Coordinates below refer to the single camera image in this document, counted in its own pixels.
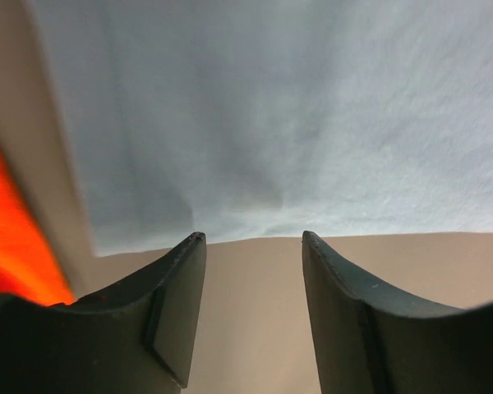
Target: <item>red-orange fabric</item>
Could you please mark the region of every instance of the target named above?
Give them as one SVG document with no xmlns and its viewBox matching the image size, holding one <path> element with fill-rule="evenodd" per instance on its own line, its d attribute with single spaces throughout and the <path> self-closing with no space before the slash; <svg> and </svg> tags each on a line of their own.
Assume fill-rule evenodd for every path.
<svg viewBox="0 0 493 394">
<path fill-rule="evenodd" d="M 0 292 L 41 305 L 70 304 L 73 294 L 0 154 Z"/>
</svg>

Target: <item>wrinkled white sheet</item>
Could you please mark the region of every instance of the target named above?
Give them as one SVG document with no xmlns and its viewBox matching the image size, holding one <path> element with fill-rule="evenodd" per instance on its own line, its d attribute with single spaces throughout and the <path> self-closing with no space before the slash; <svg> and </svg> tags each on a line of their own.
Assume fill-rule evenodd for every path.
<svg viewBox="0 0 493 394">
<path fill-rule="evenodd" d="M 493 0 L 28 0 L 98 254 L 493 231 Z"/>
</svg>

